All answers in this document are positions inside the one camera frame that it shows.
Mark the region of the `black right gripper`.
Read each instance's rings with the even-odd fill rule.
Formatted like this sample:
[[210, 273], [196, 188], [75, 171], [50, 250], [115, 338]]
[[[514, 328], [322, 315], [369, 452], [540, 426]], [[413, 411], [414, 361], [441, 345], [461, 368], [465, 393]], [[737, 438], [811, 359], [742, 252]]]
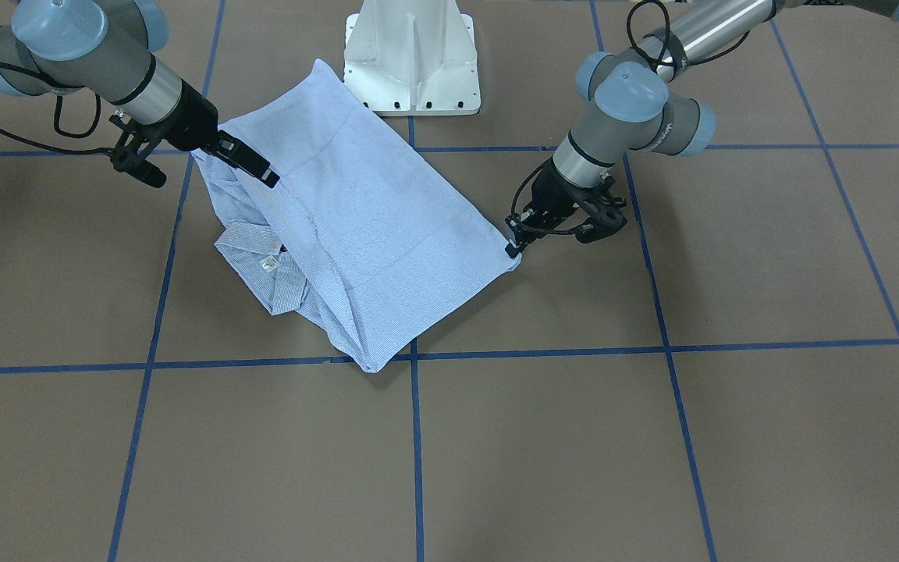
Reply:
[[218, 110], [214, 104], [189, 83], [181, 84], [179, 100], [161, 121], [163, 140], [177, 150], [192, 151], [215, 139], [215, 157], [274, 189], [279, 175], [272, 171], [270, 162], [242, 140], [218, 131]]

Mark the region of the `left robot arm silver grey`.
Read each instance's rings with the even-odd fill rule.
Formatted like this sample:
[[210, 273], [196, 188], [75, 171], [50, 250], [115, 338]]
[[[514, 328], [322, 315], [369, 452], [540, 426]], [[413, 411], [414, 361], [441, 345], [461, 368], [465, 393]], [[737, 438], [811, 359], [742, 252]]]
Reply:
[[662, 2], [657, 7], [660, 28], [639, 38], [629, 34], [627, 50], [593, 53], [578, 68], [585, 113], [522, 183], [531, 200], [511, 203], [504, 221], [510, 258], [547, 236], [589, 244], [620, 231], [627, 200], [613, 194], [610, 171], [622, 157], [631, 151], [696, 155], [715, 134], [714, 111], [672, 93], [670, 83], [731, 53], [754, 28], [797, 2], [698, 1], [678, 16]]

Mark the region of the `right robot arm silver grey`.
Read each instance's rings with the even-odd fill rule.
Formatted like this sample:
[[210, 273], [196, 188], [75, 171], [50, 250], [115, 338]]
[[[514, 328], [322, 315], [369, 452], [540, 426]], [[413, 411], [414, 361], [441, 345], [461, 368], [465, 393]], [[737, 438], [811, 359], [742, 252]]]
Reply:
[[0, 92], [18, 97], [88, 89], [115, 108], [121, 135], [103, 148], [115, 171], [152, 187], [165, 174], [147, 160], [161, 143], [202, 151], [274, 187], [270, 163], [218, 126], [213, 103], [161, 62], [169, 38], [154, 1], [20, 1], [0, 26]]

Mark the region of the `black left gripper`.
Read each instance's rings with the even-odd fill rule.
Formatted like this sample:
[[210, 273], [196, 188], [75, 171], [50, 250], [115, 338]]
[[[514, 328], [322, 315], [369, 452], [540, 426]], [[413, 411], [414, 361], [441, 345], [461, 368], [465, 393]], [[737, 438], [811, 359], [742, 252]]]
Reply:
[[599, 186], [581, 188], [570, 184], [557, 172], [553, 160], [545, 160], [536, 171], [532, 182], [531, 202], [524, 206], [524, 217], [514, 212], [504, 220], [511, 233], [506, 245], [507, 256], [517, 258], [531, 244], [529, 235], [546, 235], [547, 231], [556, 231], [574, 214], [578, 203], [571, 198], [570, 190], [588, 197], [595, 196], [598, 188]]

